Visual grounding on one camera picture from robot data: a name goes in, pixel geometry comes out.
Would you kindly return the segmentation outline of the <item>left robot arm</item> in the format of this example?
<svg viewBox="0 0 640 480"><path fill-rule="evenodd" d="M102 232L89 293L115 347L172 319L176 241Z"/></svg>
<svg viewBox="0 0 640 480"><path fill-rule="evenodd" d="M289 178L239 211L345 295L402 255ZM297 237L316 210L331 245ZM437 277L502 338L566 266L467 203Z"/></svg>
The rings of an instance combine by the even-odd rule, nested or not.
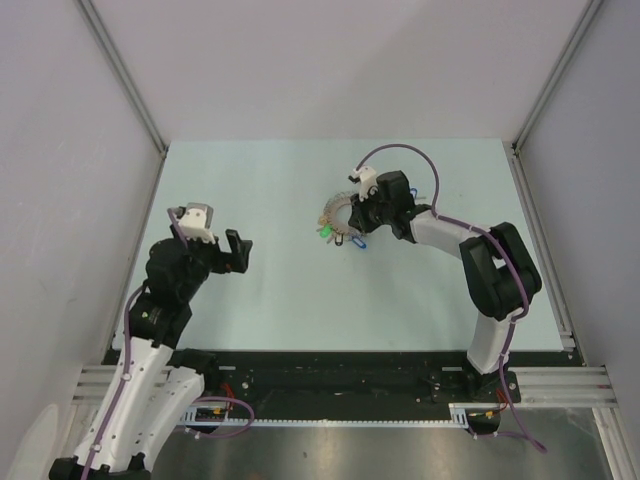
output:
<svg viewBox="0 0 640 480"><path fill-rule="evenodd" d="M149 479L180 417L198 398L221 387L217 358L187 349L171 359L192 317L190 302L212 274L243 274L253 243L226 233L215 241L177 233L149 250L146 278L124 308L124 343L91 426L68 458L57 458L51 479Z"/></svg>

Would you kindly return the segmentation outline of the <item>metal disc keyring holder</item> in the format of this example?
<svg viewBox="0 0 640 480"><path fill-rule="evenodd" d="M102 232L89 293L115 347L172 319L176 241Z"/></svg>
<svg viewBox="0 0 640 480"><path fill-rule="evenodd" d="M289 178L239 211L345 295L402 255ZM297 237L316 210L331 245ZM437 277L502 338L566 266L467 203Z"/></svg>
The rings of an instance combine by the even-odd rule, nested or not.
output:
<svg viewBox="0 0 640 480"><path fill-rule="evenodd" d="M322 238L327 244L334 245L334 237L337 235L344 236L344 245L351 243L352 236L361 237L364 235L354 227L348 224L351 215L351 197L354 195L352 191L340 192L333 195L324 205L322 212L318 218L318 228L316 232L320 236L320 230L324 226L330 226L332 233L328 238Z"/></svg>

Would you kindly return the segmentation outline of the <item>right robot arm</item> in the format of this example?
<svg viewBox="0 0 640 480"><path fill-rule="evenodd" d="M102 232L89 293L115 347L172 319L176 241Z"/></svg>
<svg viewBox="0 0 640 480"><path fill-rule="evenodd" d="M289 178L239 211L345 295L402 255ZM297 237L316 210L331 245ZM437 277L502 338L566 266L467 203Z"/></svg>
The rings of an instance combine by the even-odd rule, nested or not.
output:
<svg viewBox="0 0 640 480"><path fill-rule="evenodd" d="M511 341L542 279L517 228L503 222L488 230L438 214L418 204L401 171L352 171L359 186L350 198L348 225L362 234L382 226L411 244L433 247L461 261L467 290L478 311L474 336L461 369L459 388L484 401L506 376Z"/></svg>

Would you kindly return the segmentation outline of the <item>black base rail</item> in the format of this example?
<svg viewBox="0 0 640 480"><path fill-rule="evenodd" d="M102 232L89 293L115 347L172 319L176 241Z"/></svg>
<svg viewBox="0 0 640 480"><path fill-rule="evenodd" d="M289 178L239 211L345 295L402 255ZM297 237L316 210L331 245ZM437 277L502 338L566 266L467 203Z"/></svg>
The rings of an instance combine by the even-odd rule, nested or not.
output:
<svg viewBox="0 0 640 480"><path fill-rule="evenodd" d="M480 374L462 352L214 352L179 350L161 371L194 366L204 391L224 398L199 422L383 423L448 420L452 404L475 410L521 399L514 372Z"/></svg>

